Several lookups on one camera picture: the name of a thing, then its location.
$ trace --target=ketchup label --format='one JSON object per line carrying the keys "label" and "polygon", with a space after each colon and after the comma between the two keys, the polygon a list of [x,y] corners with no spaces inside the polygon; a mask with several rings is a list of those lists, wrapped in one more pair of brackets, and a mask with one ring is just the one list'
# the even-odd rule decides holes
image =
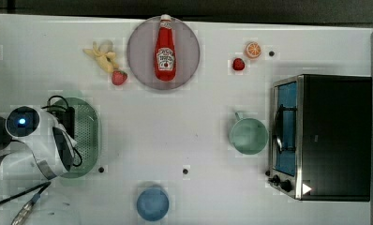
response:
{"label": "ketchup label", "polygon": [[170,27],[170,22],[169,21],[161,21],[160,22],[160,27],[164,27],[164,28],[167,28],[167,29],[172,29]]}
{"label": "ketchup label", "polygon": [[174,53],[169,48],[157,51],[157,65],[159,70],[172,70],[174,66]]}

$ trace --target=ketchup bottle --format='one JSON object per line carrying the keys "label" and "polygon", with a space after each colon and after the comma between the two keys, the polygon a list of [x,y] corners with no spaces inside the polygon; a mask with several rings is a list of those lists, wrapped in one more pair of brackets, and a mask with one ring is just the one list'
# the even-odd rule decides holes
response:
{"label": "ketchup bottle", "polygon": [[155,47],[154,64],[157,78],[163,82],[169,82],[175,77],[175,50],[172,42],[172,28],[169,15],[160,18],[160,29]]}

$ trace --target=green mug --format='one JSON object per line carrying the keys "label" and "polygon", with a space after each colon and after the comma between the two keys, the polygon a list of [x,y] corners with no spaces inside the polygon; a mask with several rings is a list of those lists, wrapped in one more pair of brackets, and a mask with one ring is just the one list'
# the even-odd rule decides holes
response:
{"label": "green mug", "polygon": [[253,118],[243,118],[241,112],[236,113],[237,122],[229,134],[231,144],[242,154],[259,153],[268,142],[268,131],[265,125]]}

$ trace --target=dark floor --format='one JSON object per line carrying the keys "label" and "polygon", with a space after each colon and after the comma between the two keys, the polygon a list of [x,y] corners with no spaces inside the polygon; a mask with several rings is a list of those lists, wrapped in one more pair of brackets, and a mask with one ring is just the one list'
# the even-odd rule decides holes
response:
{"label": "dark floor", "polygon": [[231,23],[373,23],[373,0],[0,0],[0,12]]}

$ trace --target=oven knob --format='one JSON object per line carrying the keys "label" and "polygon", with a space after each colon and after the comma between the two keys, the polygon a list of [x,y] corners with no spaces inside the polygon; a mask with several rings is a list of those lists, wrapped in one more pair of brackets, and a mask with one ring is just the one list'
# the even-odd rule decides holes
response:
{"label": "oven knob", "polygon": [[275,186],[278,186],[280,183],[280,178],[277,175],[274,175],[272,178],[269,178],[268,181],[274,184]]}
{"label": "oven knob", "polygon": [[291,191],[292,187],[291,187],[291,182],[290,180],[285,180],[283,182],[280,182],[280,187],[286,191],[286,192],[289,192]]}

